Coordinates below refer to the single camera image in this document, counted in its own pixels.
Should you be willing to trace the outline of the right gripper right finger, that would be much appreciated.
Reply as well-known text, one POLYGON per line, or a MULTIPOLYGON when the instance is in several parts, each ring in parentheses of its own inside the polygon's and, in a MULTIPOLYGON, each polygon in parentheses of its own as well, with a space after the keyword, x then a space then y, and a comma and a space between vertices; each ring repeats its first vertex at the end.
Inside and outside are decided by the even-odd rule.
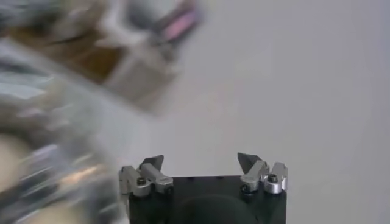
POLYGON ((242 192, 254 194, 263 189, 268 194, 281 194, 288 188, 288 168, 284 163, 275 162, 272 167, 257 155, 237 153, 243 171, 240 176, 242 192))

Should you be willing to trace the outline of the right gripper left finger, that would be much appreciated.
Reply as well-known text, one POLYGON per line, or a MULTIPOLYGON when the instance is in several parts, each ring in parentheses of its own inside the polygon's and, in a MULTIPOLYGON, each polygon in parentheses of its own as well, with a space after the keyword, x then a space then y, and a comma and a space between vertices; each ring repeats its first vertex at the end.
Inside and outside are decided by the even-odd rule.
POLYGON ((152 191, 167 194, 174 187, 173 177, 161 172, 163 155, 145 158, 136 168, 124 166, 119 171, 119 191, 136 197, 147 197, 152 191))

